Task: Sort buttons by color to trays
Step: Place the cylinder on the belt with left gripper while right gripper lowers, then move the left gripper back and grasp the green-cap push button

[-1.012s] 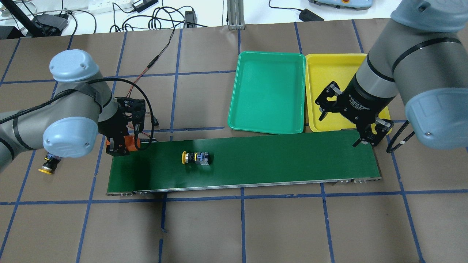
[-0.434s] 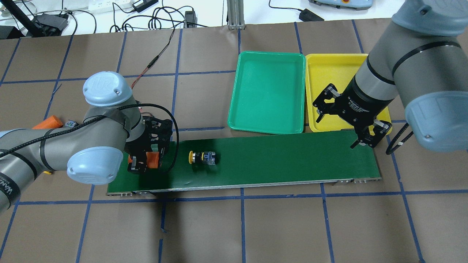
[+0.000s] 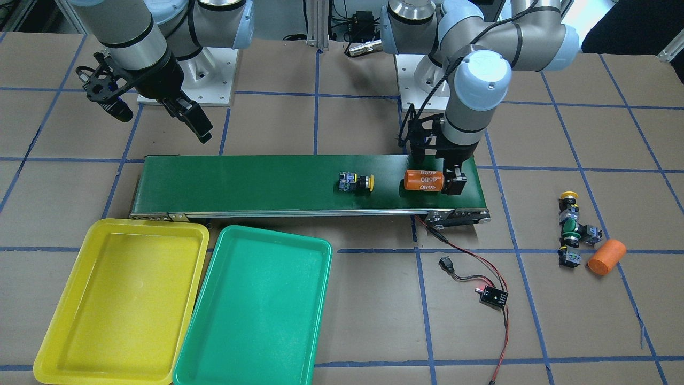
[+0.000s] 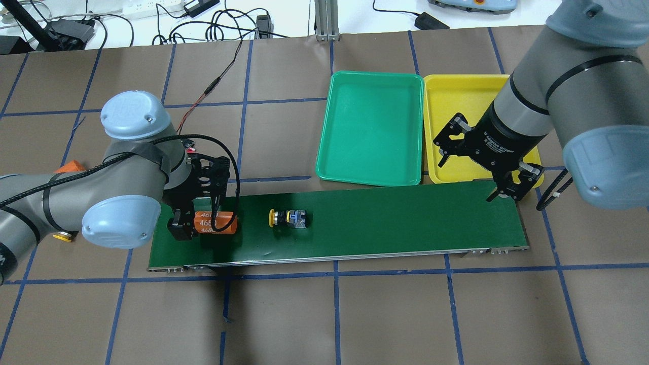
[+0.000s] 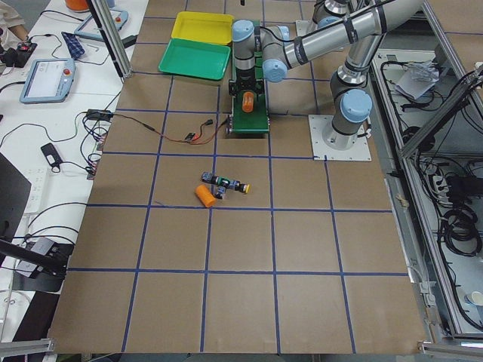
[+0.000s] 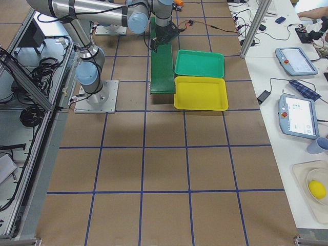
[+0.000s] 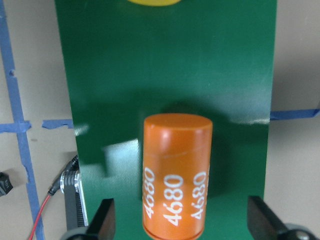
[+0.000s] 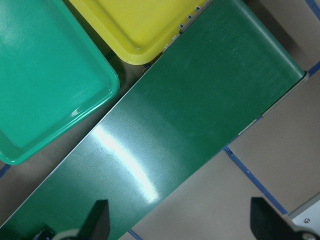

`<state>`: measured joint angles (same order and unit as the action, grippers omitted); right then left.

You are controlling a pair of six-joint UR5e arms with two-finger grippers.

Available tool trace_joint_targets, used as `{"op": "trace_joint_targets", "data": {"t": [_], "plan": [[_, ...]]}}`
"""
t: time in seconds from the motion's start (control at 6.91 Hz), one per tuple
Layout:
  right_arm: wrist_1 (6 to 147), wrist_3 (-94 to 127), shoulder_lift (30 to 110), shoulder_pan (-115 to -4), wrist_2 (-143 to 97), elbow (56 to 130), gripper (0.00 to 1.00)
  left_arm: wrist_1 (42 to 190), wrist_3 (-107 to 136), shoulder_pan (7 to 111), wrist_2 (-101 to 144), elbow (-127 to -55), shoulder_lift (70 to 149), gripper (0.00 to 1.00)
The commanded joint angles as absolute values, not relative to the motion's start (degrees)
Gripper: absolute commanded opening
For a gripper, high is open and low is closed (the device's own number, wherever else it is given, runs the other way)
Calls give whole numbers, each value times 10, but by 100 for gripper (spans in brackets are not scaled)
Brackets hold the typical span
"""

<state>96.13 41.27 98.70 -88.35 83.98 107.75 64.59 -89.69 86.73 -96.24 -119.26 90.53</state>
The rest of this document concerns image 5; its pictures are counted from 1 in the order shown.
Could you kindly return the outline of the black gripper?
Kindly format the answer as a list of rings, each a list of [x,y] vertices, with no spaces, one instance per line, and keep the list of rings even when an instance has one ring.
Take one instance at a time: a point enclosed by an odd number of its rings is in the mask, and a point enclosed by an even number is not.
[[[237,96],[244,91],[251,91],[257,95],[257,114],[266,114],[266,98],[259,97],[265,94],[265,83],[263,80],[263,71],[260,67],[252,67],[250,69],[234,68],[234,79],[229,80],[229,113],[235,110]]]

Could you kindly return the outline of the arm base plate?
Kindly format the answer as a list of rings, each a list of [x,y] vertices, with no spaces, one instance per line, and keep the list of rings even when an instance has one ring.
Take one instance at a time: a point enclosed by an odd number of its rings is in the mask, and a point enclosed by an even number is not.
[[[314,31],[317,30],[317,23],[312,20],[298,20],[296,22],[296,37],[294,46],[296,48],[303,48],[305,53],[313,52],[317,47],[317,34],[314,35]]]
[[[371,161],[368,138],[361,124],[358,133],[338,134],[332,128],[332,115],[309,115],[312,157],[316,161]]]

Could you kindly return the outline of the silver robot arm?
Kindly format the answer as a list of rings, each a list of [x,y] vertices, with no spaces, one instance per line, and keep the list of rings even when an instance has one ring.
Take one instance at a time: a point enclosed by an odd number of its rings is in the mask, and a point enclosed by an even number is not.
[[[344,17],[349,10],[348,0],[321,0],[314,5],[312,22],[315,29],[320,29]]]
[[[279,83],[289,70],[348,46],[344,64],[331,78],[335,115],[324,130],[329,146],[348,149],[373,107],[365,82],[379,44],[421,6],[420,1],[366,1],[364,7],[351,11],[347,1],[317,1],[306,33],[294,37],[286,26],[235,21],[228,132],[268,133],[265,83]]]

